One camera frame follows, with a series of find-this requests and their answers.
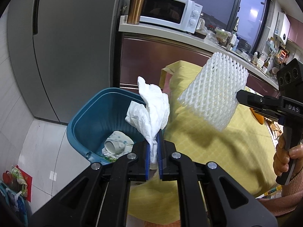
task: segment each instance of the blue trash bin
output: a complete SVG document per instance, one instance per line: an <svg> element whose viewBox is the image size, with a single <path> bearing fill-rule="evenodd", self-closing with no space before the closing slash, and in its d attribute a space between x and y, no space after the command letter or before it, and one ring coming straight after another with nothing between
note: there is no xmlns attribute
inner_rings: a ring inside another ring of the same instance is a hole
<svg viewBox="0 0 303 227"><path fill-rule="evenodd" d="M145 105L141 96L130 91L120 88L101 90L69 122L69 143L90 163L106 165L109 162L99 155L103 155L104 142L114 131L123 132L134 143L143 141L143 135L125 121L131 101Z"/></svg>

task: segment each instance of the foam fruit net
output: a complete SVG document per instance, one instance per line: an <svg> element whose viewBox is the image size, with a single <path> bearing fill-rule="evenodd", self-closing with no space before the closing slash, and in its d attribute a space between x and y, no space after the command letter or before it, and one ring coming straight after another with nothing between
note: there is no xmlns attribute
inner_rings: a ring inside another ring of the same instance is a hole
<svg viewBox="0 0 303 227"><path fill-rule="evenodd" d="M244 89L247 77L248 72L243 66L216 52L178 101L222 131L236 111L239 104L236 93Z"/></svg>

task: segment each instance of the pink sleeve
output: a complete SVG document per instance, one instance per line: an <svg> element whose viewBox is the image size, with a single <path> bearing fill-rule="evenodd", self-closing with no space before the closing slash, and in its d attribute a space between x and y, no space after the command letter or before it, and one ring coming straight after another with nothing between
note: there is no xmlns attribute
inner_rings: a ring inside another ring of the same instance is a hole
<svg viewBox="0 0 303 227"><path fill-rule="evenodd" d="M277 199L259 199L273 215L281 216L295 210L303 197L303 170L287 186L282 187L282 197Z"/></svg>

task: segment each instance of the refrigerator door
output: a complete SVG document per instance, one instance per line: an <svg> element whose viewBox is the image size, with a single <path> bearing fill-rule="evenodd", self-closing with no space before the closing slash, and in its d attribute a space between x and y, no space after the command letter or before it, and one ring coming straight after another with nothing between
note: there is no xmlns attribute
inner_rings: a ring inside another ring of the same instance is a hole
<svg viewBox="0 0 303 227"><path fill-rule="evenodd" d="M11 0L7 21L9 54L22 96L35 117L59 121L47 98L36 63L32 12L34 0Z"/></svg>
<svg viewBox="0 0 303 227"><path fill-rule="evenodd" d="M39 0L34 49L60 122L68 123L92 96L112 84L117 4L117 0Z"/></svg>

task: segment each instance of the tiled floor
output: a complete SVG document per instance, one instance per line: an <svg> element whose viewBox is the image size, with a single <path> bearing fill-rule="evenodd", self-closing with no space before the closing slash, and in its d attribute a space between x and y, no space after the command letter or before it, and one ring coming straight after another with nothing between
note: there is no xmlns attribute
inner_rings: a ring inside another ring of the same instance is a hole
<svg viewBox="0 0 303 227"><path fill-rule="evenodd" d="M29 214L35 213L89 165L69 144L66 126L34 119L18 161L18 166L33 177ZM128 216L127 227L135 226L143 226L143 221Z"/></svg>

